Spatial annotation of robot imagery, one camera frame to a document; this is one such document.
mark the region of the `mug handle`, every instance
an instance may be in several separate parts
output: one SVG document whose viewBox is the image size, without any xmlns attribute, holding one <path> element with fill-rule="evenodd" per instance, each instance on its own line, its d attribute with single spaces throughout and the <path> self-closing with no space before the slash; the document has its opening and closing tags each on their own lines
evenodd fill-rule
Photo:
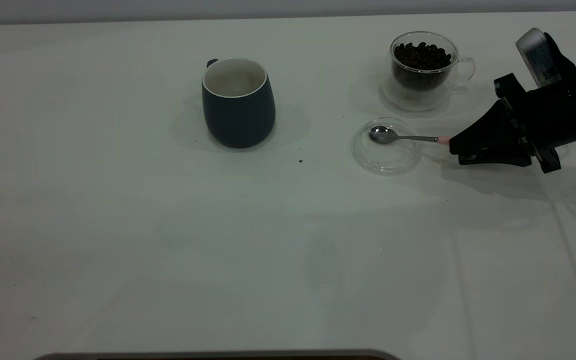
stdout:
<svg viewBox="0 0 576 360">
<path fill-rule="evenodd" d="M 472 70 L 469 71 L 466 76 L 460 77 L 461 79 L 459 79 L 459 82 L 457 83 L 458 87 L 461 87 L 465 85 L 467 82 L 470 82 L 470 80 L 473 79 L 473 76 L 475 75 L 475 71 L 477 71 L 477 65 L 475 65 L 475 59 L 473 59 L 472 57 L 464 56 L 460 57 L 457 60 L 457 64 L 463 64 L 463 63 L 471 64 Z"/>
</svg>

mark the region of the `spoon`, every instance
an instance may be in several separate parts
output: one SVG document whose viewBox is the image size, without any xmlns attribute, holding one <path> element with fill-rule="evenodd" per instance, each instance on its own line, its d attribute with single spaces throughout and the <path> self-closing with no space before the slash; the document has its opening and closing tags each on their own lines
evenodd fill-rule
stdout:
<svg viewBox="0 0 576 360">
<path fill-rule="evenodd" d="M 388 145 L 392 144 L 398 140 L 407 140 L 407 141 L 421 141 L 421 142 L 436 142 L 437 144 L 441 145 L 450 145 L 450 137 L 448 136 L 439 136 L 439 137 L 432 137 L 432 136 L 399 136 L 395 130 L 391 129 L 390 127 L 386 126 L 375 126 L 370 129 L 368 133 L 370 139 L 377 144 L 381 145 Z"/>
</svg>

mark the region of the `wall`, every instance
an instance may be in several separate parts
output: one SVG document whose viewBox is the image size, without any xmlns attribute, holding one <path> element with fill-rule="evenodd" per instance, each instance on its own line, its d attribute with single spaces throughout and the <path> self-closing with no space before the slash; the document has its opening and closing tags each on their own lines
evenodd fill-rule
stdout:
<svg viewBox="0 0 576 360">
<path fill-rule="evenodd" d="M 0 24 L 556 10 L 576 0 L 0 0 Z"/>
</svg>

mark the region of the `spoon handle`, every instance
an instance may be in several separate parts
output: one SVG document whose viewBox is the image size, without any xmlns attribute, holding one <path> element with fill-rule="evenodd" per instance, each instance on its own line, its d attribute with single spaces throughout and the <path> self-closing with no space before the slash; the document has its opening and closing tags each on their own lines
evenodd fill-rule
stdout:
<svg viewBox="0 0 576 360">
<path fill-rule="evenodd" d="M 400 136 L 399 138 L 408 141 L 436 142 L 441 145 L 450 145 L 450 137 L 447 136 Z"/>
</svg>

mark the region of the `glass saucer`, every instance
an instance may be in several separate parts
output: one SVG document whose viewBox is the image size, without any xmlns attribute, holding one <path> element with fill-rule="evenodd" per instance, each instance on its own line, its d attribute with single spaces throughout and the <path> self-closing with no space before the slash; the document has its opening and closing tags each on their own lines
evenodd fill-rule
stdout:
<svg viewBox="0 0 576 360">
<path fill-rule="evenodd" d="M 404 121 L 394 117 L 380 117 L 366 123 L 352 138 L 352 155 L 357 163 L 371 173 L 396 175 L 411 171 L 421 161 L 419 141 L 400 139 L 382 145 L 370 139 L 375 126 L 385 126 L 400 137 L 417 136 L 417 132 Z"/>
</svg>

